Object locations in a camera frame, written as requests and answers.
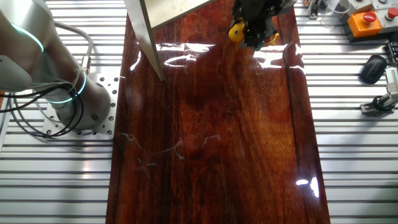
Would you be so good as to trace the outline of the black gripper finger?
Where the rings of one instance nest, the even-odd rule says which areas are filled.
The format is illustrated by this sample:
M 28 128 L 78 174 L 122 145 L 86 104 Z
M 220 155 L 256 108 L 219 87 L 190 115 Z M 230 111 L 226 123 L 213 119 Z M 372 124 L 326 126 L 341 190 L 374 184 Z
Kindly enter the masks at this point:
M 264 42 L 268 42 L 276 33 L 277 29 L 274 26 L 272 18 L 266 18 L 264 21 Z
M 255 28 L 252 28 L 248 22 L 244 23 L 244 39 L 241 41 L 241 47 L 249 47 L 253 50 L 259 50 L 264 45 L 264 38 Z

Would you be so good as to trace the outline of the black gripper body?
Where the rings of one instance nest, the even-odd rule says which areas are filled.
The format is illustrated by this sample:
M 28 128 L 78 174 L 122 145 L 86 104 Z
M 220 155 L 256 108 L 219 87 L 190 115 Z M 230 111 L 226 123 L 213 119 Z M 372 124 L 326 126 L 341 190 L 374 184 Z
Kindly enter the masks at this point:
M 246 23 L 249 27 L 266 30 L 272 17 L 282 9 L 280 0 L 235 0 L 232 7 L 231 26 Z

